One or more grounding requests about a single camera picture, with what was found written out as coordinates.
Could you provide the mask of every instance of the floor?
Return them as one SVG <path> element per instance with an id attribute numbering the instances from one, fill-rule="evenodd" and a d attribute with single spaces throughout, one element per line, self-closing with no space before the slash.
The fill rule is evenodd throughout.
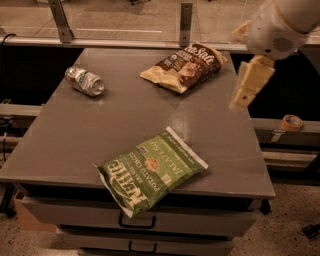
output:
<path id="1" fill-rule="evenodd" d="M 140 0 L 131 6 L 121 0 L 69 0 L 64 7 L 76 38 L 174 41 L 179 38 L 180 2 Z M 249 19 L 261 2 L 193 1 L 191 40 L 229 43 L 230 31 Z M 36 0 L 0 0 L 0 36 L 4 33 L 58 36 L 48 5 Z M 319 38 L 315 32 L 312 40 Z M 272 213 L 257 212 L 257 223 L 234 239 L 231 256 L 318 256 L 320 237 L 309 240 L 301 229 L 320 223 L 320 187 L 274 183 L 274 188 Z M 4 189 L 0 184 L 0 199 Z M 7 219 L 0 214 L 0 227 L 1 256 L 77 255 L 54 233 L 20 230 L 17 216 Z"/>

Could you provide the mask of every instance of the wire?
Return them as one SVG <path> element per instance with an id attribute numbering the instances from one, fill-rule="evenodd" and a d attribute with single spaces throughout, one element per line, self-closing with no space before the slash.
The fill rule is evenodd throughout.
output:
<path id="1" fill-rule="evenodd" d="M 3 161 L 7 161 L 6 159 L 6 137 L 7 133 L 5 132 L 3 135 L 3 143 L 2 143 L 2 154 L 3 154 Z"/>
<path id="2" fill-rule="evenodd" d="M 2 154 L 3 154 L 3 161 L 6 162 L 7 161 L 7 158 L 6 158 L 6 137 L 7 137 L 7 133 L 9 131 L 9 128 L 12 126 L 12 123 L 9 122 L 7 124 L 7 128 L 6 128 L 6 131 L 4 132 L 4 135 L 3 135 L 3 143 L 2 143 Z"/>
<path id="3" fill-rule="evenodd" d="M 4 38 L 2 39 L 2 42 L 1 42 L 1 45 L 0 45 L 1 49 L 2 49 L 2 46 L 4 45 L 4 43 L 6 42 L 7 38 L 10 37 L 10 36 L 16 36 L 16 34 L 11 33 L 11 34 L 5 35 Z"/>

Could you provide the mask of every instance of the table surface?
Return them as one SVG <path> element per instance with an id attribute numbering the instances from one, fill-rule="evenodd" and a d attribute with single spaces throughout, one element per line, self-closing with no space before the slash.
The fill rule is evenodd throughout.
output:
<path id="1" fill-rule="evenodd" d="M 13 183 L 103 188 L 95 165 L 167 126 L 208 164 L 173 193 L 275 196 L 248 112 L 228 109 L 236 83 L 229 62 L 183 95 L 139 77 L 175 50 L 85 49 L 75 65 L 99 74 L 105 92 L 91 98 L 64 79 L 0 170 Z"/>

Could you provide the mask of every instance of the brown chip bag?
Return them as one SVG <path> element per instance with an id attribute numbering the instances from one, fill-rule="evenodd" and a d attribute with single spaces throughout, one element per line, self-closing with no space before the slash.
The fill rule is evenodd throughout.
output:
<path id="1" fill-rule="evenodd" d="M 184 93 L 217 73 L 228 60 L 217 50 L 192 44 L 160 61 L 140 76 L 153 83 Z"/>

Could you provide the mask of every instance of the kettle chip bag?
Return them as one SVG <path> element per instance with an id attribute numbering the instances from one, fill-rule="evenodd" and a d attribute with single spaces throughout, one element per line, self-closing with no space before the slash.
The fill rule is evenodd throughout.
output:
<path id="1" fill-rule="evenodd" d="M 133 218 L 208 165 L 167 127 L 97 168 L 115 201 Z"/>
<path id="2" fill-rule="evenodd" d="M 191 86 L 219 72 L 227 61 L 221 52 L 196 43 L 141 72 L 140 77 L 184 93 Z"/>

